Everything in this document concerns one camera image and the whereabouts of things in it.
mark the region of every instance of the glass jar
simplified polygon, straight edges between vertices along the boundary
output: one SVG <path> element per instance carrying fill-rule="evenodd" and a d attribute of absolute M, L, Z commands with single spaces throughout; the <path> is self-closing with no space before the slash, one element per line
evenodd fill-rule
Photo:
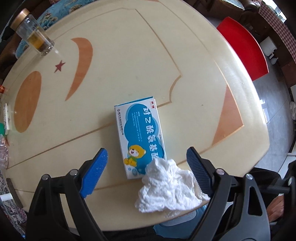
<path fill-rule="evenodd" d="M 50 40 L 26 8 L 16 16 L 10 27 L 42 56 L 47 55 L 54 46 L 54 41 Z"/>

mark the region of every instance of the blue gripper pad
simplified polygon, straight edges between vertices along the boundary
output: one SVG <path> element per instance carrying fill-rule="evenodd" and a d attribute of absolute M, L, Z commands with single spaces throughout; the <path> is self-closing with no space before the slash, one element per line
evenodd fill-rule
<path fill-rule="evenodd" d="M 213 194 L 211 176 L 205 169 L 205 166 L 202 163 L 202 158 L 193 147 L 190 147 L 187 150 L 186 159 L 202 192 L 211 196 Z"/>
<path fill-rule="evenodd" d="M 82 178 L 80 195 L 86 198 L 87 195 L 92 194 L 102 172 L 104 171 L 108 162 L 108 152 L 106 149 L 101 149 L 93 159 L 93 163 Z"/>

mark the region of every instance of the screw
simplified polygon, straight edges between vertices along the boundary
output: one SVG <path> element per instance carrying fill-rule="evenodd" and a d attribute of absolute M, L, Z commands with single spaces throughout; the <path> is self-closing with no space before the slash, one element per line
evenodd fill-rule
<path fill-rule="evenodd" d="M 70 175 L 71 175 L 71 176 L 76 176 L 77 173 L 78 173 L 78 170 L 77 170 L 77 169 L 72 169 L 72 170 L 70 171 Z"/>
<path fill-rule="evenodd" d="M 289 179 L 288 186 L 290 186 L 291 184 L 292 184 L 292 178 Z"/>
<path fill-rule="evenodd" d="M 224 175 L 225 171 L 223 169 L 221 169 L 221 168 L 218 168 L 216 170 L 216 173 L 218 173 L 219 175 Z"/>
<path fill-rule="evenodd" d="M 43 176 L 42 176 L 42 180 L 47 180 L 49 178 L 49 175 L 48 174 L 44 174 Z"/>
<path fill-rule="evenodd" d="M 253 179 L 253 176 L 248 173 L 248 174 L 246 174 L 246 178 L 249 179 L 249 180 L 252 180 Z"/>

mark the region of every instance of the white tissue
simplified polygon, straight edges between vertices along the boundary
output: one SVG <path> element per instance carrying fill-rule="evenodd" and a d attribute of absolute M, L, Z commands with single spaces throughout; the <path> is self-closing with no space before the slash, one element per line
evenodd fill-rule
<path fill-rule="evenodd" d="M 142 213 L 192 210 L 210 199 L 202 193 L 193 173 L 181 170 L 172 159 L 155 158 L 145 170 L 144 186 L 135 203 Z"/>

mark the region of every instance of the gray floor tile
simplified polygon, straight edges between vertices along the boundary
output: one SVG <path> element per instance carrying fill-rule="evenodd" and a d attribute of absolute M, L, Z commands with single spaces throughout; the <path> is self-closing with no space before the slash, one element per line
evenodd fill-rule
<path fill-rule="evenodd" d="M 270 141 L 271 140 L 270 123 L 267 123 L 267 129 L 268 129 L 268 133 L 269 133 L 269 142 L 271 143 L 271 141 Z M 272 170 L 272 155 L 271 155 L 272 150 L 271 149 L 272 149 L 272 147 L 270 145 L 265 156 L 257 163 L 257 165 L 255 167 Z"/>
<path fill-rule="evenodd" d="M 284 81 L 279 82 L 280 88 L 281 88 L 281 92 L 283 93 L 283 98 L 286 98 L 287 96 L 287 100 L 290 103 L 291 102 L 291 97 L 288 91 L 288 87 L 286 85 L 286 83 Z"/>
<path fill-rule="evenodd" d="M 256 90 L 261 95 L 261 99 L 268 111 L 269 118 L 279 111 L 288 99 L 283 83 L 279 83 L 275 75 L 269 73 L 254 81 Z"/>
<path fill-rule="evenodd" d="M 218 25 L 222 22 L 222 20 L 217 19 L 217 18 L 212 18 L 212 17 L 206 17 L 206 19 L 212 24 L 214 25 L 214 27 L 218 27 Z"/>
<path fill-rule="evenodd" d="M 278 172 L 293 141 L 293 122 L 288 100 L 270 120 L 272 170 Z"/>
<path fill-rule="evenodd" d="M 260 99 L 260 104 L 261 104 L 261 107 L 262 107 L 262 110 L 263 110 L 265 121 L 266 121 L 266 123 L 268 123 L 270 121 L 270 117 L 269 117 L 269 113 L 268 113 L 268 110 L 267 110 L 266 105 L 265 105 L 265 100 L 262 98 L 261 92 L 259 91 L 259 89 L 260 89 L 259 85 L 261 84 L 260 80 L 259 81 L 253 81 L 253 84 L 254 84 L 254 86 L 255 86 L 255 88 L 257 90 L 257 94 L 258 94 L 259 99 Z"/>

